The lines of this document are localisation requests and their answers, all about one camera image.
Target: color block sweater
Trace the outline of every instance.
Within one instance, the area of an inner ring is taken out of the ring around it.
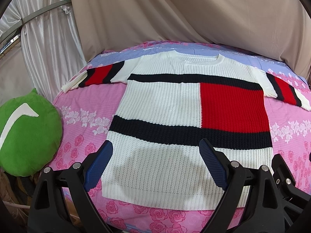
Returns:
[[[200,156],[202,138],[229,160],[271,169],[264,96],[311,110],[291,85],[220,54],[145,55],[88,69],[63,90],[114,82],[128,86],[107,135],[114,152],[102,175],[102,194],[153,208],[216,208],[223,190]],[[247,189],[239,206],[246,199]]]

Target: pink floral fabric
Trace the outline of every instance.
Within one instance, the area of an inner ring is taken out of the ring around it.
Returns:
[[[132,50],[150,48],[154,44],[144,43]],[[298,77],[275,73],[273,69],[268,72],[293,85],[311,101],[309,88]],[[125,89],[126,85],[122,83],[92,85],[66,94],[60,93],[56,97],[53,104],[61,114],[64,135],[57,154],[49,164],[54,170],[66,169],[75,162],[82,162],[89,153],[97,151],[106,139]],[[265,97],[264,103],[274,153],[282,155],[293,173],[296,186],[310,194],[310,113],[272,98]],[[100,216],[108,224],[130,233],[199,233],[213,214],[212,210],[176,211],[112,200],[102,197],[101,189],[99,181],[88,192]],[[66,199],[70,200],[68,191],[65,189],[64,192]],[[230,228],[238,224],[242,213],[243,208],[235,211]]]

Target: white curved shape on pillow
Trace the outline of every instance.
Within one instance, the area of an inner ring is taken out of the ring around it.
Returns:
[[[10,115],[9,119],[7,120],[7,123],[5,124],[4,129],[3,129],[2,133],[1,133],[1,136],[0,136],[0,150],[2,148],[4,140],[6,139],[7,134],[9,133],[9,131],[12,128],[13,124],[22,115],[33,116],[33,117],[38,117],[39,116],[32,108],[29,107],[29,105],[27,103],[23,103],[17,109],[15,109],[14,112],[12,113],[12,115]]]

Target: bed sheet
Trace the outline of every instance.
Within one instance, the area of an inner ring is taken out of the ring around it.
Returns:
[[[303,78],[296,76],[289,67],[253,53],[222,45],[153,41],[121,52],[103,52],[86,67],[99,67],[145,54],[175,49],[181,53],[214,56],[218,53],[241,63],[258,67],[287,81],[311,100],[311,92]],[[60,111],[63,122],[63,139],[55,158],[49,164],[54,170],[66,169],[74,162],[82,162],[97,151],[105,141],[113,115],[124,94],[122,83],[92,85],[60,93],[53,104]],[[302,108],[267,98],[264,99],[270,123],[274,154],[280,153],[296,179],[296,186],[310,194],[311,152],[310,113]],[[64,190],[67,199],[70,194]],[[195,233],[211,217],[213,211],[176,211],[147,208],[102,197],[101,181],[89,191],[101,217],[109,224],[131,233]],[[230,227],[238,224],[243,208],[238,208]]]

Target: screw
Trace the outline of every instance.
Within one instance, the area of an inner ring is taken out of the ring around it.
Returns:
[[[261,167],[261,169],[263,169],[265,172],[267,172],[267,171],[269,170],[269,167],[266,166],[266,165],[263,165],[263,166]]]
[[[48,173],[48,172],[50,172],[50,170],[51,170],[50,167],[46,167],[46,168],[44,168],[43,172]]]
[[[238,167],[240,164],[237,162],[237,161],[232,161],[231,162],[231,165],[233,166],[233,167]]]
[[[81,166],[81,163],[79,163],[79,162],[76,162],[76,163],[73,164],[73,168],[74,169],[79,169],[80,166]]]

